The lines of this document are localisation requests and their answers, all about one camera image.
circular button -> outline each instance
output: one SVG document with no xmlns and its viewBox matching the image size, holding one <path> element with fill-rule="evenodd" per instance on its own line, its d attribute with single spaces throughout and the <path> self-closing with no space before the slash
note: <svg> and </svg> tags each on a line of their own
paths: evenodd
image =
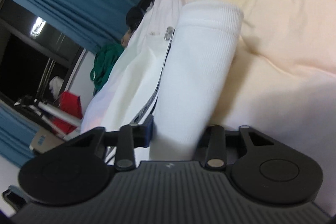
<svg viewBox="0 0 336 224">
<path fill-rule="evenodd" d="M 296 178 L 299 168 L 288 160 L 268 160 L 260 165 L 260 172 L 269 180 L 284 182 Z"/>
</svg>

white garment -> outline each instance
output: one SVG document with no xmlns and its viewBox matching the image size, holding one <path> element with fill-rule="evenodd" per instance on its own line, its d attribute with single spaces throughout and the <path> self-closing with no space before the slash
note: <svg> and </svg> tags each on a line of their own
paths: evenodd
<svg viewBox="0 0 336 224">
<path fill-rule="evenodd" d="M 191 159 L 221 94 L 242 19 L 239 8 L 221 1 L 182 8 L 154 114 L 152 160 Z"/>
<path fill-rule="evenodd" d="M 50 82 L 49 82 L 49 90 L 52 93 L 52 96 L 56 100 L 59 96 L 59 91 L 61 90 L 61 87 L 63 85 L 63 79 L 59 76 L 55 76 Z"/>
</svg>

bed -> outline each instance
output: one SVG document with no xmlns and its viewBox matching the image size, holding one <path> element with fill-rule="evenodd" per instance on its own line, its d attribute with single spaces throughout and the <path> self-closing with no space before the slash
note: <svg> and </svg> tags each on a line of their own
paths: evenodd
<svg viewBox="0 0 336 224">
<path fill-rule="evenodd" d="M 168 44 L 153 43 L 175 27 L 196 0 L 155 0 L 103 89 L 90 103 L 82 131 L 118 130 L 153 93 Z M 324 182 L 316 203 L 336 213 L 336 1 L 222 0 L 244 21 L 236 53 L 209 123 L 249 124 L 312 157 Z M 147 160 L 148 150 L 138 150 Z"/>
</svg>

